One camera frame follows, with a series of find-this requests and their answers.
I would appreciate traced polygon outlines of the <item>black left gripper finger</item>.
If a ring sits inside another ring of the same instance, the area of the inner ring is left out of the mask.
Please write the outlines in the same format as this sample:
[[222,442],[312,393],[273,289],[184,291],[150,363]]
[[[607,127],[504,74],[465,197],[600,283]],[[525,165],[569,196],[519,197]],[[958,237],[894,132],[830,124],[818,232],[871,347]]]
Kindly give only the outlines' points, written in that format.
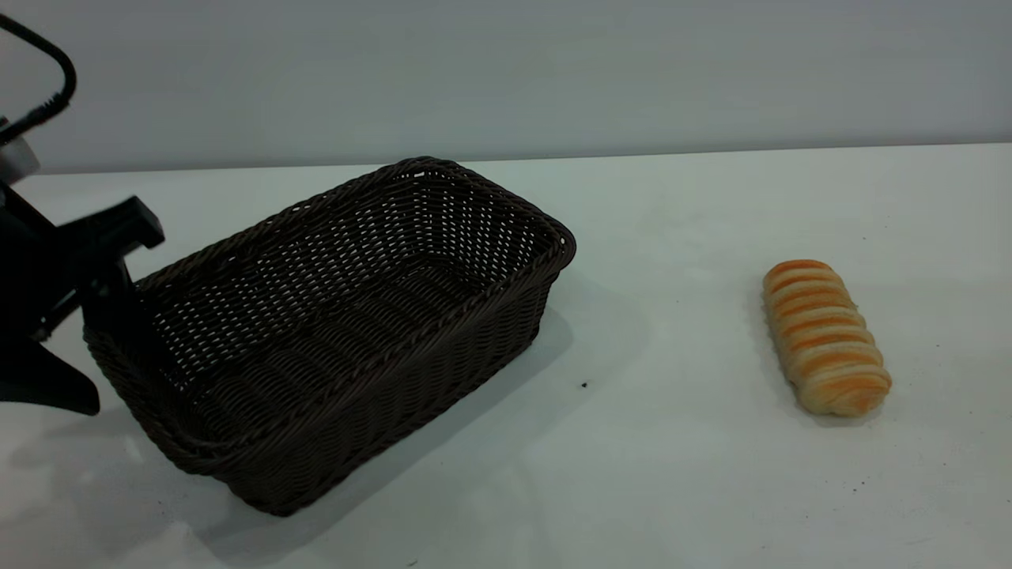
[[155,213],[131,197],[62,224],[58,237],[68,247],[66,270],[86,326],[144,352],[159,352],[162,342],[126,268],[126,256],[138,248],[154,249],[165,241]]
[[100,400],[94,382],[28,338],[1,345],[1,401],[40,405],[95,416]]

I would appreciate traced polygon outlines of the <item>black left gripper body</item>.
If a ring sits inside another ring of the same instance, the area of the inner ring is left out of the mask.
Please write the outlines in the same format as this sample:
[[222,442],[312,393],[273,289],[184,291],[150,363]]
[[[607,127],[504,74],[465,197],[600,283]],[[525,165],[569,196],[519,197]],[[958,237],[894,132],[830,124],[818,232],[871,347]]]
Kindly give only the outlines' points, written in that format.
[[6,183],[1,217],[2,342],[47,341],[83,304],[86,219],[53,224]]

